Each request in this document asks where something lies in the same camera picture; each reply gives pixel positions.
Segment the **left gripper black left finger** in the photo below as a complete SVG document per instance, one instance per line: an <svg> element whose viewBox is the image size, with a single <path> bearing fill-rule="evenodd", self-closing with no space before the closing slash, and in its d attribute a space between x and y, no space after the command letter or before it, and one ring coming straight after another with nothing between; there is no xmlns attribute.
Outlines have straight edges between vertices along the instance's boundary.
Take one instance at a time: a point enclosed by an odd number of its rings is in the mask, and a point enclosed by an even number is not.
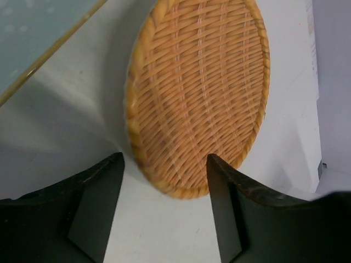
<svg viewBox="0 0 351 263"><path fill-rule="evenodd" d="M18 199L1 200L1 262L103 262L123 154Z"/></svg>

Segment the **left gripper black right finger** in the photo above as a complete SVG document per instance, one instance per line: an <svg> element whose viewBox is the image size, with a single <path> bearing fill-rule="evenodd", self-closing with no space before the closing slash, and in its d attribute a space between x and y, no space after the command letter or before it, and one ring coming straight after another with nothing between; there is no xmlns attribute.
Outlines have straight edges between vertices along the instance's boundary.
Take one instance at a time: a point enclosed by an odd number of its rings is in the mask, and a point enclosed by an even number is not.
<svg viewBox="0 0 351 263"><path fill-rule="evenodd" d="M222 262L350 262L350 193L305 201L215 154L206 162Z"/></svg>

